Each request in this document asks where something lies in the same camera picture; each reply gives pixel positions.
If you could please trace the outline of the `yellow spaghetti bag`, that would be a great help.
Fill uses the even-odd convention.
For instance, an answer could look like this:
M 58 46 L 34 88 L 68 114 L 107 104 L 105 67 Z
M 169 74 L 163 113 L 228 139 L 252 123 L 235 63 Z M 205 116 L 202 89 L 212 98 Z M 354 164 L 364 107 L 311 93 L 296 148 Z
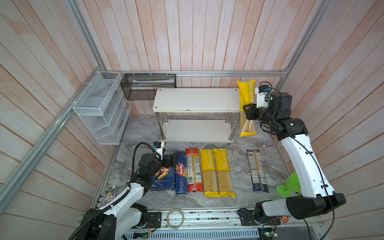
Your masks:
M 236 198 L 227 149 L 214 149 L 220 197 Z
M 219 187 L 217 182 L 217 173 L 214 162 L 213 150 L 200 150 L 203 189 L 205 197 L 218 198 Z
M 237 81 L 239 86 L 239 96 L 240 96 L 240 118 L 241 118 L 241 135 L 240 137 L 254 136 L 257 134 L 255 121 L 248 120 L 246 113 L 243 109 L 243 106 L 253 104 L 255 102 L 255 80 L 250 82 L 240 82 Z

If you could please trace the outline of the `dark blue spaghetti bag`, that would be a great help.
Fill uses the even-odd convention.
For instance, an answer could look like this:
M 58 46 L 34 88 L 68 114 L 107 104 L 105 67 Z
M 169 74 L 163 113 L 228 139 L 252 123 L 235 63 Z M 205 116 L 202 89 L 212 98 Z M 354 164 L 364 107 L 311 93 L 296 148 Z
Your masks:
M 259 150 L 247 150 L 250 173 L 254 192 L 269 193 L 268 181 L 265 175 L 264 161 Z

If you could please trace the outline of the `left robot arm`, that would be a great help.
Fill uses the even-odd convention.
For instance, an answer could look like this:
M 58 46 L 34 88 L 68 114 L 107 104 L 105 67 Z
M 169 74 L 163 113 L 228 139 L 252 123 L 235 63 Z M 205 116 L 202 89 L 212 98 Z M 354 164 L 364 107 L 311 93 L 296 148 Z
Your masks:
M 108 204 L 89 209 L 69 239 L 118 240 L 132 227 L 148 226 L 148 208 L 137 201 L 150 190 L 157 172 L 176 166 L 179 153 L 165 155 L 165 152 L 164 142 L 138 143 L 134 148 L 127 187 Z

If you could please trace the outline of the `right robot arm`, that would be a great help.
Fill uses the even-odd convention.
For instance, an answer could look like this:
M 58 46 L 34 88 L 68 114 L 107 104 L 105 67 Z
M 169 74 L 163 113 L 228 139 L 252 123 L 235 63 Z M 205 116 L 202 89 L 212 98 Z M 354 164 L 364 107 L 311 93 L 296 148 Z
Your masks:
M 301 185 L 300 195 L 286 199 L 258 202 L 255 220 L 293 217 L 298 220 L 334 212 L 347 201 L 336 193 L 323 173 L 312 149 L 304 122 L 291 117 L 292 96 L 281 92 L 259 92 L 250 98 L 240 94 L 240 106 L 247 120 L 257 120 L 276 135 L 289 154 Z

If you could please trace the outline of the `blue Barilla pasta box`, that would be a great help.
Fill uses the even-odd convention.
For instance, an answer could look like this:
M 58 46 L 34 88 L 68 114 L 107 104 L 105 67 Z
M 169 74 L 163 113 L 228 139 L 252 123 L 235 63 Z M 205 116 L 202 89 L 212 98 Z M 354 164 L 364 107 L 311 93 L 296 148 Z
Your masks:
M 162 167 L 153 177 L 151 191 L 166 191 L 175 189 L 175 167 Z

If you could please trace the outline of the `white two-tier shelf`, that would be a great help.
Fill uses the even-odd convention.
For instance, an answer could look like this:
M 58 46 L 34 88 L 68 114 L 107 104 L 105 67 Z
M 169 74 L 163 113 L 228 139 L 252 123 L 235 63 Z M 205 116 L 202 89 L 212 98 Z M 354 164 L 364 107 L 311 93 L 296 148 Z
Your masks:
M 163 142 L 231 144 L 240 120 L 240 94 L 236 88 L 160 88 L 153 111 Z M 221 113 L 227 117 L 224 120 L 170 119 L 168 113 Z

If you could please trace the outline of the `narrow blue Barilla spaghetti box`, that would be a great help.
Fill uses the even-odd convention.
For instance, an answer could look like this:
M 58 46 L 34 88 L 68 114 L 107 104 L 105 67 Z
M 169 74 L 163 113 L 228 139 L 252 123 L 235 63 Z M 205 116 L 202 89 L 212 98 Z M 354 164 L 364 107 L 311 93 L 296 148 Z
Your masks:
M 187 194 L 188 193 L 188 175 L 187 175 L 187 161 L 186 152 L 179 151 L 175 165 L 175 193 Z

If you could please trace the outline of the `red spaghetti bag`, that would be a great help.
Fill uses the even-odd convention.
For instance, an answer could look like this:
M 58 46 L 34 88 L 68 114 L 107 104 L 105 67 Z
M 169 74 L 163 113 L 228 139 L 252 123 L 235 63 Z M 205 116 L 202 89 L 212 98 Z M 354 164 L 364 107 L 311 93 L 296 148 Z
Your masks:
M 188 192 L 203 192 L 202 173 L 200 166 L 199 149 L 187 148 L 187 175 L 188 175 Z

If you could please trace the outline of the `small printed card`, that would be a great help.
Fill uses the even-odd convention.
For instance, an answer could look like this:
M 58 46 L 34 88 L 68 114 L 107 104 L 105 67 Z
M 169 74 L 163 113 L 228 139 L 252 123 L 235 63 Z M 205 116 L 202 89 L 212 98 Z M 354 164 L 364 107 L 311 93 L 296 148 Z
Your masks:
M 104 191 L 103 205 L 105 206 L 105 205 L 109 204 L 112 200 L 114 200 L 116 197 L 116 193 L 117 193 L 116 185 L 113 185 L 113 186 L 107 188 Z

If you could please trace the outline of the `black mesh basket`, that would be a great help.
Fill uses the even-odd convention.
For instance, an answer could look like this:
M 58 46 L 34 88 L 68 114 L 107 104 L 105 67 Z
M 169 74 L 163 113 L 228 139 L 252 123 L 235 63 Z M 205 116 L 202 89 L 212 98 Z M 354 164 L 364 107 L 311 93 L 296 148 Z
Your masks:
M 120 83 L 128 101 L 152 101 L 157 89 L 176 88 L 175 74 L 124 74 Z

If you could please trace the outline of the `green funnel cup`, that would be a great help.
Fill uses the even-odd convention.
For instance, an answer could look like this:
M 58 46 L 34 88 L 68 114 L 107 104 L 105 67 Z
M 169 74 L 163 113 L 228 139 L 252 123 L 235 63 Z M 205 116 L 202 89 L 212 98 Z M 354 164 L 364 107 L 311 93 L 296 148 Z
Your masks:
M 301 192 L 301 185 L 297 173 L 293 173 L 288 177 L 285 185 L 278 185 L 277 192 L 283 198 L 289 198 L 291 193 Z

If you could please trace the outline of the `red round tag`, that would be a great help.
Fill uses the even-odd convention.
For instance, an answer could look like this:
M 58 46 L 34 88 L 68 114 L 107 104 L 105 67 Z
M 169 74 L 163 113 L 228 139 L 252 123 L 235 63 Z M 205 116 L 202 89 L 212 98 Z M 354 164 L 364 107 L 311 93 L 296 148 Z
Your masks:
M 286 224 L 289 221 L 289 217 L 280 217 L 280 220 Z

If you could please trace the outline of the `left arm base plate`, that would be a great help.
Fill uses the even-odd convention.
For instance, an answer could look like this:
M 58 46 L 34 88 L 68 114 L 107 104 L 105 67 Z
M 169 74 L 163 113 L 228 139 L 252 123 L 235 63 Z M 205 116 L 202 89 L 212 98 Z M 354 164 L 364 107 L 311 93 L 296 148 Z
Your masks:
M 162 213 L 161 212 L 149 212 L 142 214 L 139 223 L 133 226 L 133 229 L 158 229 L 161 227 Z

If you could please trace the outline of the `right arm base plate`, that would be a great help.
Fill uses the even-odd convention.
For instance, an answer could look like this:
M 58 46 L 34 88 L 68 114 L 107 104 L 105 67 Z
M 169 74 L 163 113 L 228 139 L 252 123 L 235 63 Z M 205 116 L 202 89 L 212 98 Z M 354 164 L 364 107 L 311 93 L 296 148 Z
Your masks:
M 281 220 L 279 218 L 273 217 L 273 218 L 263 218 L 260 220 L 257 220 L 255 218 L 255 211 L 254 210 L 248 210 L 246 208 L 241 208 L 237 210 L 237 215 L 240 218 L 241 225 L 242 226 L 279 226 L 281 225 Z

